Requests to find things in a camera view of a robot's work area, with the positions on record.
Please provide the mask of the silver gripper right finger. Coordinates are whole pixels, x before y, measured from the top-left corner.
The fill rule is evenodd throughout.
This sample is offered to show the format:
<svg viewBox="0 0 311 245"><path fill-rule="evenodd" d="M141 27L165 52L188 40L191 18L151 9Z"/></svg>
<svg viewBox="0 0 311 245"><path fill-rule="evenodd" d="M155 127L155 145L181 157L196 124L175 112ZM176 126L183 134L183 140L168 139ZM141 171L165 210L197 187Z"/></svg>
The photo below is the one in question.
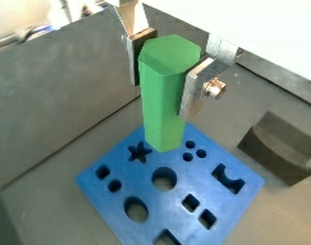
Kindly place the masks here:
<svg viewBox="0 0 311 245"><path fill-rule="evenodd" d="M241 49L229 41L208 35L205 43L205 56L191 68L185 75L183 94L177 115L188 120L201 109L207 97L219 99L227 91L227 84L219 75L235 64Z"/></svg>

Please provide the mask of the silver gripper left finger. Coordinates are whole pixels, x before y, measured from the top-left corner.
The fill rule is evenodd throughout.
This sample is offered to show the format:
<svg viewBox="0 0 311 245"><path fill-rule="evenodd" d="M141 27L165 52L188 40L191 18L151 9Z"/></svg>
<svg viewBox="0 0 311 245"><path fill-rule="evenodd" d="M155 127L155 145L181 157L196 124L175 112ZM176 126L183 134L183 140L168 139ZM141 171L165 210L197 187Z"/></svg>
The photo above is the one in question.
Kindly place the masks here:
<svg viewBox="0 0 311 245"><path fill-rule="evenodd" d="M129 81L139 86L140 49L144 42L157 36L157 31L148 26L140 0L107 0L107 3L121 28L121 39L128 56Z"/></svg>

